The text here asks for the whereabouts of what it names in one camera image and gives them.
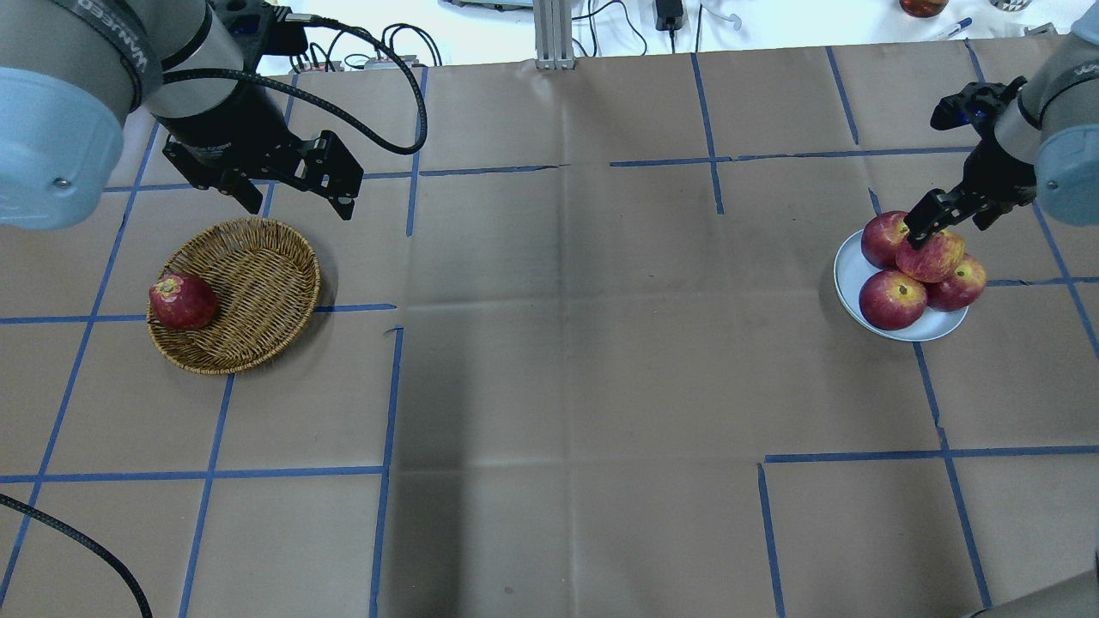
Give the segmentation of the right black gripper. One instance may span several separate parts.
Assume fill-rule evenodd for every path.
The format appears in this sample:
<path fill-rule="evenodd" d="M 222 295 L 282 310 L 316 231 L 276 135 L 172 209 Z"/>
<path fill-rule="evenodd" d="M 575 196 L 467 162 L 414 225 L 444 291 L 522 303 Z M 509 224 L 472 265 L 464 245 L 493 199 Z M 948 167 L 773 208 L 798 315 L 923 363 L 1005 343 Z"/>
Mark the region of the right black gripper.
<path fill-rule="evenodd" d="M 946 95 L 935 106 L 931 128 L 968 125 L 976 130 L 979 143 L 966 158 L 957 187 L 928 191 L 904 216 L 911 249 L 921 250 L 932 235 L 970 216 L 974 227 L 986 231 L 1001 211 L 1032 203 L 1036 195 L 1034 165 L 1006 148 L 1008 137 L 996 136 L 999 122 L 1019 110 L 1025 82 L 1023 76 L 1012 82 L 966 82 L 958 93 Z"/>

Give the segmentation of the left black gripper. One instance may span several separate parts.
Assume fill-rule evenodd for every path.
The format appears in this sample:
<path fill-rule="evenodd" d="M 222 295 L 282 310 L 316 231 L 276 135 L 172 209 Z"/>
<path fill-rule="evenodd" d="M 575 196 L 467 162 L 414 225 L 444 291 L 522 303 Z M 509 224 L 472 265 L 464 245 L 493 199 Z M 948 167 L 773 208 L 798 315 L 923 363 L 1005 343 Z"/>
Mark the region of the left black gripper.
<path fill-rule="evenodd" d="M 360 196 L 360 163 L 333 130 L 299 140 L 270 103 L 236 106 L 184 118 L 160 118 L 169 136 L 162 153 L 185 180 L 200 191 L 231 197 L 247 214 L 259 216 L 264 194 L 252 181 L 267 179 L 271 153 L 292 148 L 292 186 L 328 201 L 349 221 Z"/>

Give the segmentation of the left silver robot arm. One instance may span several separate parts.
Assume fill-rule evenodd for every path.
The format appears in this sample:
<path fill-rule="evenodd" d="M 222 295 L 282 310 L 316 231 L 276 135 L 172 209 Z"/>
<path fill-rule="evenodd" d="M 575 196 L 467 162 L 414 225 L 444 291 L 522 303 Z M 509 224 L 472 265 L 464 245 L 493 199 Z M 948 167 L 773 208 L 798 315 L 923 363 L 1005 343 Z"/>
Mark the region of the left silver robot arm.
<path fill-rule="evenodd" d="M 297 137 L 255 74 L 306 49 L 315 16 L 263 1 L 4 1 L 4 227 L 52 230 L 93 214 L 143 109 L 197 191 L 262 211 L 258 181 L 322 197 L 343 220 L 360 164 L 338 136 Z"/>

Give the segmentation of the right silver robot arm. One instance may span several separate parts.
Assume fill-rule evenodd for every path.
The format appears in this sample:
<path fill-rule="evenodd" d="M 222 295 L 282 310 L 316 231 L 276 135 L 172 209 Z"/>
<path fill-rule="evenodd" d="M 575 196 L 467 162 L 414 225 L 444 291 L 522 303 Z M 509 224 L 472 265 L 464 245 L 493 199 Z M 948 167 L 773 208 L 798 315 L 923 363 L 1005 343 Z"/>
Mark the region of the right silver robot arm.
<path fill-rule="evenodd" d="M 385 151 L 408 156 L 425 151 L 445 164 L 482 157 L 511 166 L 525 156 L 543 163 L 547 156 L 539 148 L 593 158 L 600 143 L 632 155 L 641 143 L 679 137 L 676 111 L 653 98 L 667 79 L 650 65 L 624 82 L 613 82 L 601 62 L 576 78 L 566 70 L 537 70 L 530 78 L 484 82 L 475 70 L 410 65 L 389 38 L 376 38 L 364 27 L 328 16 L 284 12 L 271 27 L 280 38 L 290 38 L 290 56 L 307 49 L 308 27 L 364 40 L 404 76 L 415 95 L 415 141 L 401 145 L 317 93 L 252 73 L 252 56 L 245 58 L 246 70 L 225 74 L 234 82 L 225 101 L 225 124 L 236 130 L 233 144 L 240 165 L 259 179 L 278 179 L 325 196 L 342 218 L 352 216 L 352 201 L 360 190 L 360 164 L 329 130 L 319 133 L 319 144 L 295 136 L 282 109 L 271 103 L 270 91 L 315 106 Z M 697 55 L 677 66 L 695 74 L 698 114 L 691 124 L 710 136 L 726 132 L 741 137 L 750 155 L 798 155 L 814 137 L 837 130 L 840 118 L 856 118 L 841 75 L 829 78 L 829 92 L 820 93 L 815 79 L 821 70 L 762 70 L 750 65 L 746 82 L 731 87 L 719 100 L 704 90 Z M 929 122 L 934 130 L 972 126 L 979 143 L 967 157 L 957 187 L 926 192 L 908 216 L 911 246 L 967 219 L 978 228 L 990 227 L 998 216 L 1032 201 L 1072 227 L 1094 227 L 1096 9 L 1074 24 L 1072 35 L 1031 79 L 967 82 L 958 93 L 939 101 Z"/>

